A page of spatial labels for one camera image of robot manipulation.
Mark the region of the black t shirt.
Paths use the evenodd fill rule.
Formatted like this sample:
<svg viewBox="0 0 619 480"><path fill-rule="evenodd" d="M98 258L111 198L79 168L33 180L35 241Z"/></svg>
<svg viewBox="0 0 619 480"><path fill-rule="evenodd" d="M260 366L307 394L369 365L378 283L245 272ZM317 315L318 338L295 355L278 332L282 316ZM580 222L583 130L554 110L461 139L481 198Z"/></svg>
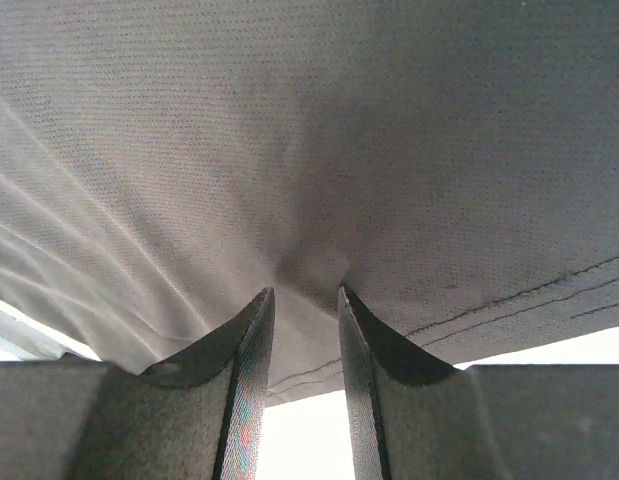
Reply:
<svg viewBox="0 0 619 480"><path fill-rule="evenodd" d="M619 326L619 1L0 1L0 300L140 372L337 290L462 363Z"/></svg>

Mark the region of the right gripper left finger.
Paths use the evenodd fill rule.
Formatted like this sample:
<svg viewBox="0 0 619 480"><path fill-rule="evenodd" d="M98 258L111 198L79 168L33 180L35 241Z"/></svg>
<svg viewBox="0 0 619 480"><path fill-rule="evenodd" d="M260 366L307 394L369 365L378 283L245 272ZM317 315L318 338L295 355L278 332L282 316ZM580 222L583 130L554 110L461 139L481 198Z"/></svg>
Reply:
<svg viewBox="0 0 619 480"><path fill-rule="evenodd" d="M110 367L67 479L252 479L272 351L275 296L139 375Z"/></svg>

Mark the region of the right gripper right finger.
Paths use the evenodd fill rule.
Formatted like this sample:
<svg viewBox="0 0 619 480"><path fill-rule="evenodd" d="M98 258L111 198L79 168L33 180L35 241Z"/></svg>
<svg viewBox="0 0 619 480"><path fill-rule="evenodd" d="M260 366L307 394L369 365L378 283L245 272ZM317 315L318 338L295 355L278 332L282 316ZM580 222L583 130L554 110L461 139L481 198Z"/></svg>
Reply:
<svg viewBox="0 0 619 480"><path fill-rule="evenodd" d="M470 376L338 290L341 361L358 479L506 479Z"/></svg>

